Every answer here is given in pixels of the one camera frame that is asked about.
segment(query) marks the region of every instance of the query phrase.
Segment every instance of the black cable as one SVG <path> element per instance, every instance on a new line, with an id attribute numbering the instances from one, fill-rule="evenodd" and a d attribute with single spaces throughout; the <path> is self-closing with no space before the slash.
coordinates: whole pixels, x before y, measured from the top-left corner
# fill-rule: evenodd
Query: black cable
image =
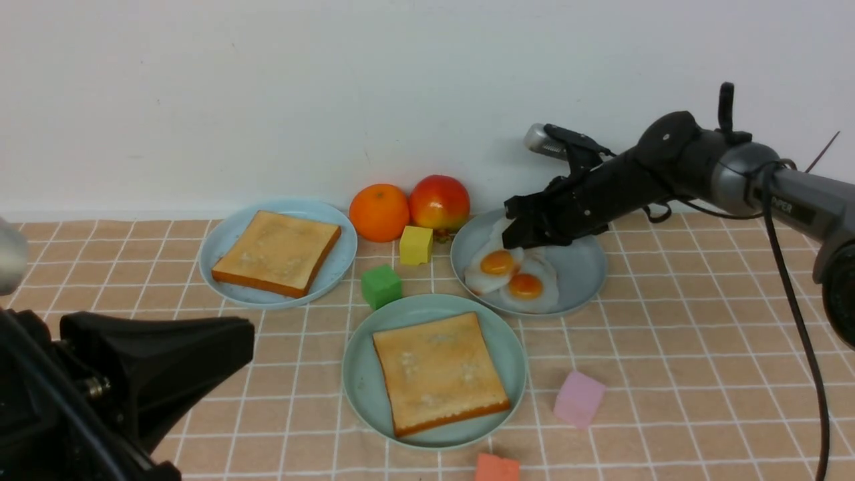
<path id="1" fill-rule="evenodd" d="M 732 216 L 730 214 L 725 214 L 724 212 L 711 211 L 709 209 L 701 207 L 700 205 L 693 204 L 692 202 L 690 202 L 686 199 L 678 199 L 677 201 L 683 205 L 686 205 L 688 207 L 692 207 L 694 210 L 696 210 L 698 212 L 703 212 L 704 214 L 709 214 L 713 217 L 720 217 L 722 219 L 730 219 L 733 221 L 750 221 L 752 219 L 759 219 L 760 217 L 763 216 L 762 212 L 759 214 L 754 214 L 753 216 Z"/>
<path id="2" fill-rule="evenodd" d="M 819 159 L 823 158 L 823 155 L 825 155 L 825 151 L 827 151 L 828 148 L 834 143 L 838 135 L 840 135 L 840 130 L 838 130 L 837 134 L 834 134 L 834 137 L 832 137 L 831 140 L 828 141 L 828 144 L 826 144 L 823 150 L 819 152 L 817 158 L 813 159 L 813 162 L 811 162 L 811 165 L 809 165 L 807 170 L 805 170 L 805 173 L 812 171 L 813 168 L 817 166 L 817 163 L 819 163 Z"/>
<path id="3" fill-rule="evenodd" d="M 31 377 L 59 407 L 89 445 L 103 469 L 114 481 L 141 481 L 142 474 L 101 423 L 74 386 L 50 361 L 36 342 L 5 310 L 0 309 L 0 346 L 12 354 L 21 373 Z"/>
<path id="4" fill-rule="evenodd" d="M 817 464 L 817 481 L 825 479 L 825 473 L 828 470 L 828 453 L 831 444 L 830 439 L 830 421 L 828 419 L 828 401 L 825 397 L 825 386 L 823 385 L 823 375 L 819 371 L 819 363 L 817 355 L 813 352 L 811 338 L 808 336 L 805 320 L 802 318 L 799 302 L 796 300 L 796 294 L 793 290 L 793 283 L 790 281 L 790 275 L 787 271 L 787 264 L 784 262 L 784 255 L 781 252 L 781 243 L 778 241 L 778 235 L 775 231 L 775 224 L 772 223 L 772 176 L 780 166 L 769 165 L 764 169 L 763 178 L 763 216 L 766 222 L 766 231 L 769 233 L 769 243 L 772 247 L 772 253 L 775 254 L 775 263 L 778 265 L 778 272 L 781 274 L 781 281 L 784 284 L 784 291 L 787 293 L 787 301 L 790 305 L 790 310 L 793 311 L 793 319 L 796 323 L 796 329 L 799 330 L 799 338 L 801 338 L 802 346 L 805 349 L 805 357 L 807 364 L 811 368 L 813 383 L 817 388 L 817 400 L 819 401 L 819 424 L 820 424 L 820 450 L 819 463 Z"/>

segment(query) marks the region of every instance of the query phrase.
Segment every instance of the egg white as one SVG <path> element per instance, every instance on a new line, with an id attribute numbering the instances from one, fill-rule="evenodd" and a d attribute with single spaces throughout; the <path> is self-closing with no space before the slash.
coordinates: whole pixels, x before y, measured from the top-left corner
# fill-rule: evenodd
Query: egg white
<path id="1" fill-rule="evenodd" d="M 508 285 L 505 284 L 498 291 L 505 308 L 528 314 L 543 314 L 555 310 L 558 305 L 558 273 L 552 264 L 546 260 L 543 252 L 526 251 L 519 273 L 530 274 L 540 279 L 540 283 L 543 284 L 543 292 L 536 299 L 520 299 L 511 294 Z"/>
<path id="2" fill-rule="evenodd" d="M 476 295 L 489 294 L 499 290 L 502 286 L 510 282 L 510 279 L 522 267 L 522 261 L 525 259 L 525 253 L 522 248 L 505 249 L 502 242 L 502 233 L 510 226 L 511 222 L 511 220 L 503 217 L 493 224 L 486 244 L 475 253 L 472 260 L 463 269 L 463 283 Z M 491 252 L 496 251 L 507 251 L 514 263 L 508 273 L 500 276 L 494 276 L 481 271 L 481 260 Z"/>

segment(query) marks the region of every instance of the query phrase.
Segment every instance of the white wall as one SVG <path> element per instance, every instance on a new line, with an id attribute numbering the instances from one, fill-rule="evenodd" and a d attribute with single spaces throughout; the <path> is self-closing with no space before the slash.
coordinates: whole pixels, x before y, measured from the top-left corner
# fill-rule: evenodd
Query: white wall
<path id="1" fill-rule="evenodd" d="M 432 173 L 484 211 L 566 169 L 533 122 L 620 151 L 672 110 L 715 127 L 725 80 L 802 167 L 842 130 L 817 173 L 855 182 L 855 3 L 811 4 L 0 0 L 0 214 L 346 207 Z"/>

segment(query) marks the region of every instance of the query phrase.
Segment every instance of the foam block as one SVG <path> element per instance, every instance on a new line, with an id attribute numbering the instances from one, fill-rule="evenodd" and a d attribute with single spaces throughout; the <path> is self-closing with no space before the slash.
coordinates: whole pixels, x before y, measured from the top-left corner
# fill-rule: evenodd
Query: foam block
<path id="1" fill-rule="evenodd" d="M 363 298 L 374 310 L 404 297 L 401 278 L 389 264 L 366 270 L 362 276 L 362 285 Z"/>
<path id="2" fill-rule="evenodd" d="M 573 371 L 558 392 L 553 412 L 557 418 L 579 429 L 587 429 L 597 414 L 604 394 L 603 384 Z"/>
<path id="3" fill-rule="evenodd" d="M 475 481 L 519 481 L 520 461 L 479 453 Z"/>
<path id="4" fill-rule="evenodd" d="M 433 230 L 408 225 L 401 235 L 401 264 L 419 265 L 430 262 Z"/>

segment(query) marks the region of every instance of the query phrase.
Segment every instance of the grid pattern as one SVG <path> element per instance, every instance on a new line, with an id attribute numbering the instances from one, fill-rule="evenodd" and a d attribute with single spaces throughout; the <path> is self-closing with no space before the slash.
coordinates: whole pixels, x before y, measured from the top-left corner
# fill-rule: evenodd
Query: grid pattern
<path id="1" fill-rule="evenodd" d="M 530 362 L 528 392 L 502 430 L 470 448 L 424 453 L 375 435 L 340 387 L 345 342 L 370 314 L 359 277 L 392 264 L 404 294 L 466 295 L 448 245 L 431 264 L 396 262 L 394 244 L 360 245 L 350 274 L 309 306 L 249 311 L 203 284 L 198 248 L 216 221 L 27 223 L 29 273 L 0 306 L 32 309 L 54 334 L 65 312 L 140 319 L 237 315 L 256 357 L 182 419 L 155 452 L 185 478 L 254 481 L 463 481 L 478 452 L 518 459 L 522 479 L 811 479 L 817 401 L 759 222 L 684 214 L 616 222 L 599 237 L 610 277 L 571 316 L 506 318 Z M 818 245 L 779 231 L 827 383 L 829 480 L 855 472 L 855 353 L 825 321 L 811 282 Z M 608 386 L 590 430 L 551 409 L 571 369 Z"/>

